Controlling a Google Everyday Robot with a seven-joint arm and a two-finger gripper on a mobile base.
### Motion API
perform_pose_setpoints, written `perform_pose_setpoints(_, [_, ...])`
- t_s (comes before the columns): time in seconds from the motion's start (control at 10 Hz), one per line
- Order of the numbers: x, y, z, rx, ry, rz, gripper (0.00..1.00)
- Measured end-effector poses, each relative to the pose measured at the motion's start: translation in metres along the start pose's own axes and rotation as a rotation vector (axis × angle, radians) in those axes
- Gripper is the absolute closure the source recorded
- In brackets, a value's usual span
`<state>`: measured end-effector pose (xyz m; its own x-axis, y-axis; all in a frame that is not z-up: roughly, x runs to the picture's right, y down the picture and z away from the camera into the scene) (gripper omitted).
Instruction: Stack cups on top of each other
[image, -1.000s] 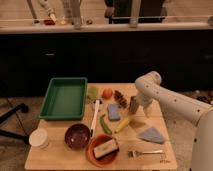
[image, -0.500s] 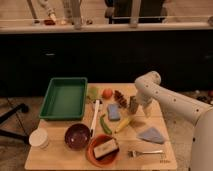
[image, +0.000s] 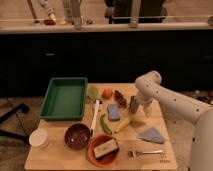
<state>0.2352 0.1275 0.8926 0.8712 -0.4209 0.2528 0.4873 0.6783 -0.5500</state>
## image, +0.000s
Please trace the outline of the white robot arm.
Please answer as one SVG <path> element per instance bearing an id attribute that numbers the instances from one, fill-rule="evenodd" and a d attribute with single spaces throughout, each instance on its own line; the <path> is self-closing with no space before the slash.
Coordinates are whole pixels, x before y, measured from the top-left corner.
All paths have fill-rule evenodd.
<path id="1" fill-rule="evenodd" d="M 213 105 L 161 86 L 162 77 L 150 71 L 135 80 L 136 98 L 145 114 L 153 100 L 181 114 L 195 126 L 190 152 L 190 171 L 213 171 Z"/>

